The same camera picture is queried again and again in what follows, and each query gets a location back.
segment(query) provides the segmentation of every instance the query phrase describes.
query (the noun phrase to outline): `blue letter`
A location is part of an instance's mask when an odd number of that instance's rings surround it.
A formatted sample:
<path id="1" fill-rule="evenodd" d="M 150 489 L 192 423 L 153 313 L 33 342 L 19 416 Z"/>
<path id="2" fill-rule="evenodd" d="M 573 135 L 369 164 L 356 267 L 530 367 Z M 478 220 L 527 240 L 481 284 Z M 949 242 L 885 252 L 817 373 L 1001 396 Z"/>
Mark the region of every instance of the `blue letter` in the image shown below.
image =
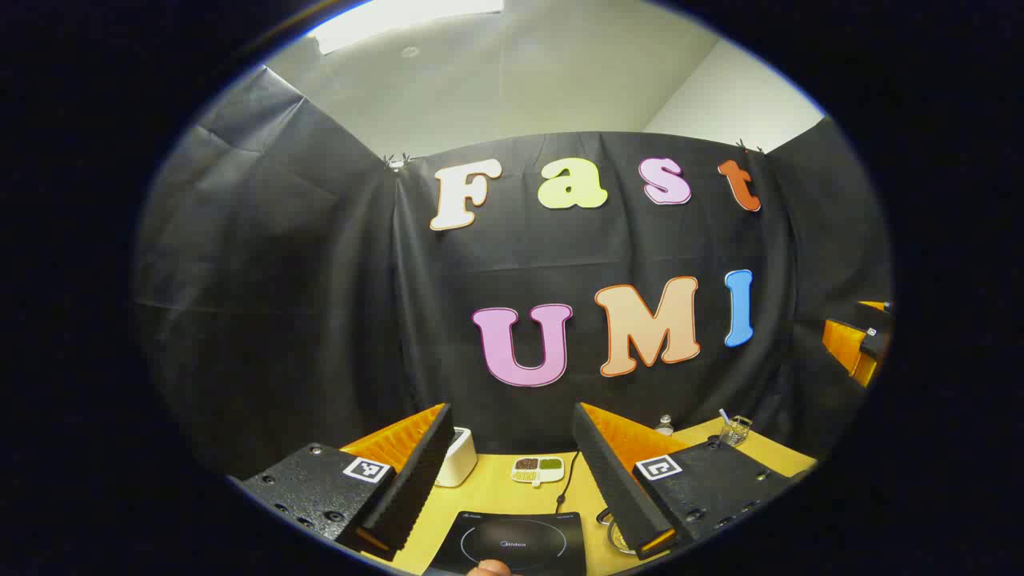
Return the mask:
<path id="1" fill-rule="evenodd" d="M 738 346 L 754 335 L 754 328 L 751 328 L 753 280 L 754 275 L 749 270 L 734 270 L 725 275 L 725 285 L 729 287 L 729 299 L 732 301 L 732 324 L 729 335 L 725 337 L 727 346 Z"/>

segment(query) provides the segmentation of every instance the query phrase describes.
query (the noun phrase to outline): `finger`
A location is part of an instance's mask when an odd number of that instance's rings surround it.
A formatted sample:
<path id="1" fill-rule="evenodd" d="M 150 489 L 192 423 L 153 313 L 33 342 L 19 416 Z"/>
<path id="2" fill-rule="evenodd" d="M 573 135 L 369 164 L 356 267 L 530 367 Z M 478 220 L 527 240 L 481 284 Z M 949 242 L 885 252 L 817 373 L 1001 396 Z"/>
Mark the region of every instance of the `finger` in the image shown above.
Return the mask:
<path id="1" fill-rule="evenodd" d="M 501 576 L 512 576 L 512 570 L 509 569 L 508 565 L 500 560 L 484 560 L 479 564 L 479 568 L 494 572 Z"/>

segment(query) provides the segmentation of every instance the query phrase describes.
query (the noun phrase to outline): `yellow tabletop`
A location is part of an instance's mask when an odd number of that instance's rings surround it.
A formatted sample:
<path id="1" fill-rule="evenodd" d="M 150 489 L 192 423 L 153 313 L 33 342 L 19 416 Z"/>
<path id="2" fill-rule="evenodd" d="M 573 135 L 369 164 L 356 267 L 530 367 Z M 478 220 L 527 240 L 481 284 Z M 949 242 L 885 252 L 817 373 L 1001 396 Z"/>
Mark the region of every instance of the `yellow tabletop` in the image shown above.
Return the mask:
<path id="1" fill-rule="evenodd" d="M 714 419 L 679 430 L 673 437 L 687 446 L 693 446 L 707 442 L 708 437 L 717 435 L 721 428 L 722 420 Z M 786 477 L 803 471 L 815 462 L 814 458 L 790 450 L 753 430 L 738 446 L 738 450 Z M 565 477 L 561 481 L 545 483 L 538 488 L 515 482 L 510 477 L 515 460 L 523 455 L 479 454 L 476 467 L 462 485 L 455 488 L 434 486 L 404 549 L 395 554 L 394 561 L 383 562 L 376 557 L 366 556 L 374 562 L 413 574 L 422 574 L 440 548 L 456 515 L 462 510 L 507 515 L 553 513 L 555 499 L 561 494 L 569 478 L 568 466 L 575 452 L 529 454 L 560 456 L 565 462 Z M 572 484 L 565 493 L 565 503 L 558 511 L 580 512 L 582 517 L 588 576 L 604 576 L 643 564 L 635 556 L 623 553 L 608 542 L 608 527 L 596 521 L 597 515 L 605 507 L 607 504 L 581 454 L 572 472 Z"/>

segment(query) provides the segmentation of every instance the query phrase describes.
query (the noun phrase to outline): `peach letter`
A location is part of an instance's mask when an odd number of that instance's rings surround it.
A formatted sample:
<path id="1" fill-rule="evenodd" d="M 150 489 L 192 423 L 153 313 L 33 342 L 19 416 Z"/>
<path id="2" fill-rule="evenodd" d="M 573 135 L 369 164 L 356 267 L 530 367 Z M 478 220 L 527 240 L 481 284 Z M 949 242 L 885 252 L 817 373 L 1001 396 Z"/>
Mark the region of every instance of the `peach letter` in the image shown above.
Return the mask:
<path id="1" fill-rule="evenodd" d="M 666 338 L 669 343 L 662 355 L 666 364 L 699 354 L 693 326 L 696 290 L 697 280 L 692 276 L 673 278 L 666 283 L 653 315 L 633 286 L 620 284 L 599 290 L 594 301 L 608 317 L 608 362 L 601 366 L 601 375 L 622 376 L 636 369 L 637 362 L 630 357 L 630 342 L 648 368 L 657 360 Z"/>

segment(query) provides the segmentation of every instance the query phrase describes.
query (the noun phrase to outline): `induction cooktop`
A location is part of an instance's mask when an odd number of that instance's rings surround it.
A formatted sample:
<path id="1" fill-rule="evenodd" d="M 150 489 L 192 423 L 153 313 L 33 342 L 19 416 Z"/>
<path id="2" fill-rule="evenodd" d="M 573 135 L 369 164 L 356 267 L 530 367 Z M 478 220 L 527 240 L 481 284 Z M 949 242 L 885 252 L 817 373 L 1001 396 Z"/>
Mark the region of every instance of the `induction cooktop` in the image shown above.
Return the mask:
<path id="1" fill-rule="evenodd" d="M 488 559 L 504 562 L 521 576 L 584 576 L 587 558 L 580 515 L 461 511 L 423 576 L 465 576 Z"/>

